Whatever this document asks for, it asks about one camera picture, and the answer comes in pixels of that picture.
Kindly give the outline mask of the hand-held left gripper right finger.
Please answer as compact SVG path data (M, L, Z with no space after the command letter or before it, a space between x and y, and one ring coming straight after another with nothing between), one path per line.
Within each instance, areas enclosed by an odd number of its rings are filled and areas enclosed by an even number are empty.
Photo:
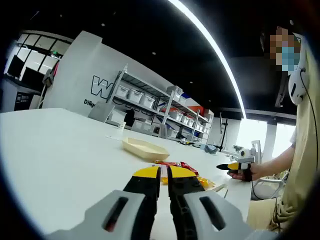
M241 211L214 190L205 190L191 170L167 167L170 212L179 240L274 240L277 234L254 230Z

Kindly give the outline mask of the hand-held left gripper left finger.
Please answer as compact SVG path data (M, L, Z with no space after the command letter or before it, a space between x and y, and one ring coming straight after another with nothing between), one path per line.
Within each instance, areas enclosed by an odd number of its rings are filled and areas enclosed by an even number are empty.
M69 230L57 230L48 240L148 240L157 213L161 169L136 171L123 190L113 190L88 208L84 220Z

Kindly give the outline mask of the person's right hand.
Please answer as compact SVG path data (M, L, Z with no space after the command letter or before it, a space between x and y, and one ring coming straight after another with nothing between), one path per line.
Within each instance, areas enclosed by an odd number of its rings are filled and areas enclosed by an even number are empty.
M245 177L244 173L228 173L229 176L231 176L232 179L235 180L241 180L245 182L255 181L262 177L263 175L263 166L261 164L252 163L250 166L250 175L251 179L249 177Z

